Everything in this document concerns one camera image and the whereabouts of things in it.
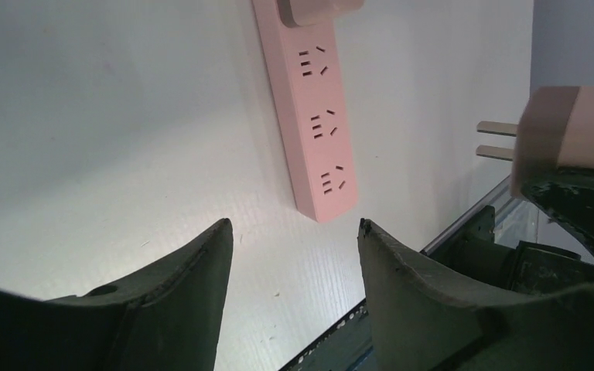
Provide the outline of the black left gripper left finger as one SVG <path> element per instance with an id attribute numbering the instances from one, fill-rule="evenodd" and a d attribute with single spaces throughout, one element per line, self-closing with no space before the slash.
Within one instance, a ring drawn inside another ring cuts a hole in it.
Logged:
<path id="1" fill-rule="evenodd" d="M 0 370 L 212 370 L 233 250 L 221 219 L 83 296 L 0 290 Z"/>

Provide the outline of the pink charger plug with prongs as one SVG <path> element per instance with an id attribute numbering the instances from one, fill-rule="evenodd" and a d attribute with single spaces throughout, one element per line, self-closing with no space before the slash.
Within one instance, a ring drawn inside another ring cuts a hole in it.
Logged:
<path id="1" fill-rule="evenodd" d="M 306 27 L 355 12 L 365 0 L 278 0 L 280 18 L 290 28 Z"/>

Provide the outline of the pink power strip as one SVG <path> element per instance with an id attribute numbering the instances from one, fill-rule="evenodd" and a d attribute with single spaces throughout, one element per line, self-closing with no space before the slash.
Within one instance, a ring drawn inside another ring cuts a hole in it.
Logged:
<path id="1" fill-rule="evenodd" d="M 296 207 L 334 220 L 357 202 L 334 23 L 290 28 L 277 1 L 253 6 Z"/>

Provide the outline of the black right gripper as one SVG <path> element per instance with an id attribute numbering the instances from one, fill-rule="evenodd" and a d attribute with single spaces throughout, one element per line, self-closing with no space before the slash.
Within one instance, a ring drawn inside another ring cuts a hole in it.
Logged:
<path id="1" fill-rule="evenodd" d="M 557 171 L 522 183 L 522 195 L 594 256 L 594 171 Z M 495 208 L 471 213 L 425 255 L 476 281 L 522 294 L 549 294 L 594 283 L 594 265 L 579 254 L 520 240 L 495 242 Z"/>

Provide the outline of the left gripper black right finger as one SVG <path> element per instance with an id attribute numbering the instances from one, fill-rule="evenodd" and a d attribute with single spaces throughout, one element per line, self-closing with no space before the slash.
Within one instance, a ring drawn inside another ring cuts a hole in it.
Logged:
<path id="1" fill-rule="evenodd" d="M 594 284 L 534 296 L 476 281 L 360 221 L 382 370 L 594 370 Z"/>

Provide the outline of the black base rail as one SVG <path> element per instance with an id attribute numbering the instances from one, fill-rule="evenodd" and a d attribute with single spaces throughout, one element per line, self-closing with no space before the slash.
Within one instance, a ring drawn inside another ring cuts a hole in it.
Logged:
<path id="1" fill-rule="evenodd" d="M 377 370 L 365 300 L 288 361 L 282 369 Z"/>

